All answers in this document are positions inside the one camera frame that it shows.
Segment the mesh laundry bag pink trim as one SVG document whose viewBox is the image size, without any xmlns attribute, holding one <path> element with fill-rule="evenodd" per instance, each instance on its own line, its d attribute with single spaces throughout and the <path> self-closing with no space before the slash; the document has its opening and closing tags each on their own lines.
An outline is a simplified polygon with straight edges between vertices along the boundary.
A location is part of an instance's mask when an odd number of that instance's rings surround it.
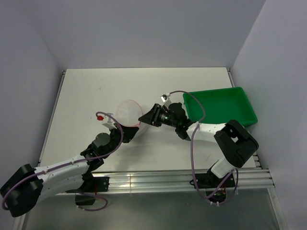
<svg viewBox="0 0 307 230">
<path fill-rule="evenodd" d="M 148 125 L 139 121 L 143 116 L 141 106 L 134 100 L 122 101 L 115 110 L 114 118 L 125 127 L 138 127 L 135 137 L 141 136 L 148 128 Z"/>
</svg>

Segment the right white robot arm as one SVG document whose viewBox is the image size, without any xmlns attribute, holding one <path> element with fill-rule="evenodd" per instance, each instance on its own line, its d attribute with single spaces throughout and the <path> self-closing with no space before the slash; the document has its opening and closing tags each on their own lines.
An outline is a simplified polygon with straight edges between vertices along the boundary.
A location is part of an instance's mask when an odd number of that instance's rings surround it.
<svg viewBox="0 0 307 230">
<path fill-rule="evenodd" d="M 167 125 L 175 128 L 182 140 L 190 141 L 191 167 L 194 170 L 194 141 L 208 141 L 218 145 L 223 156 L 208 170 L 208 183 L 217 187 L 224 177 L 236 168 L 242 168 L 259 148 L 258 142 L 236 120 L 221 124 L 205 124 L 190 120 L 182 103 L 154 104 L 139 117 L 139 121 L 154 127 Z"/>
</svg>

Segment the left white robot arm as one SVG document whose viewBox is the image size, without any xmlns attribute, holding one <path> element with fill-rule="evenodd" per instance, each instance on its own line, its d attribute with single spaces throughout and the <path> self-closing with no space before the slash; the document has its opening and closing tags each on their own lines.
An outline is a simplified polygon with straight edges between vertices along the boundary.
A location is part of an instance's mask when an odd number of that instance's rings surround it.
<svg viewBox="0 0 307 230">
<path fill-rule="evenodd" d="M 79 155 L 50 166 L 21 166 L 2 186 L 1 206 L 13 217 L 30 211 L 38 202 L 63 192 L 85 192 L 92 189 L 92 171 L 123 143 L 129 143 L 139 127 L 116 124 L 109 133 L 98 134 Z"/>
</svg>

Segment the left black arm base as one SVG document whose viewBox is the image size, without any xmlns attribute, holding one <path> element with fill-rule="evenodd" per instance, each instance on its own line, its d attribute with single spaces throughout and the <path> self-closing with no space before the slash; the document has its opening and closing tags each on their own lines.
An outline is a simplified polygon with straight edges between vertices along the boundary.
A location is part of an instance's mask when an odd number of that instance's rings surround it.
<svg viewBox="0 0 307 230">
<path fill-rule="evenodd" d="M 110 177 L 108 176 L 88 178 L 84 181 L 80 188 L 69 190 L 68 193 L 74 193 L 77 191 L 75 195 L 75 204 L 77 208 L 87 211 L 98 210 L 100 208 L 90 209 L 88 207 L 92 206 L 95 201 L 100 200 L 104 202 L 104 205 L 101 207 L 101 209 L 104 209 L 107 206 L 108 201 L 104 197 L 101 197 L 98 193 L 108 191 L 109 179 Z"/>
</svg>

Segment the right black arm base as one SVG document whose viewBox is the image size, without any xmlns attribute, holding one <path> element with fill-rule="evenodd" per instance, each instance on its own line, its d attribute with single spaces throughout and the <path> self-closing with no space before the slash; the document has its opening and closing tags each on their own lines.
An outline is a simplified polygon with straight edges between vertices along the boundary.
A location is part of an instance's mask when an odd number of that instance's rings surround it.
<svg viewBox="0 0 307 230">
<path fill-rule="evenodd" d="M 195 174 L 195 180 L 189 183 L 195 189 L 203 190 L 200 195 L 213 205 L 221 205 L 231 199 L 237 192 L 238 188 L 238 171 L 229 172 L 223 178 L 216 177 L 211 171 L 207 173 Z"/>
</svg>

